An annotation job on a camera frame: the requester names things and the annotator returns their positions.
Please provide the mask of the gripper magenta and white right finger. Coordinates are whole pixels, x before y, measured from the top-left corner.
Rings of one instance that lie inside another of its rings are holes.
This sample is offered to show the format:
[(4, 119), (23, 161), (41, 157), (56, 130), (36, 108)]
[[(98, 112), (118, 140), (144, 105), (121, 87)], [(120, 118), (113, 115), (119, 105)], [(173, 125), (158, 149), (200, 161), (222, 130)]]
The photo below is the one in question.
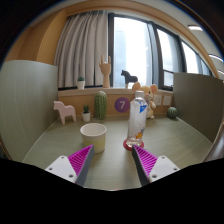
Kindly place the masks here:
[(136, 145), (132, 147), (132, 156), (141, 183), (152, 183), (179, 171), (179, 168), (166, 156), (157, 157)]

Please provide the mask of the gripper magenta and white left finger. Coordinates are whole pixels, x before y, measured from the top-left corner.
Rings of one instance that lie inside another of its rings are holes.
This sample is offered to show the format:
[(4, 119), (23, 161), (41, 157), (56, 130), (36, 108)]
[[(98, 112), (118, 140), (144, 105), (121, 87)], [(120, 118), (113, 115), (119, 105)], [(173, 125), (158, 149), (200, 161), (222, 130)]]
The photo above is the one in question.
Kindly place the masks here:
[(46, 171), (83, 187), (93, 156), (94, 146), (89, 145), (70, 156), (59, 156)]

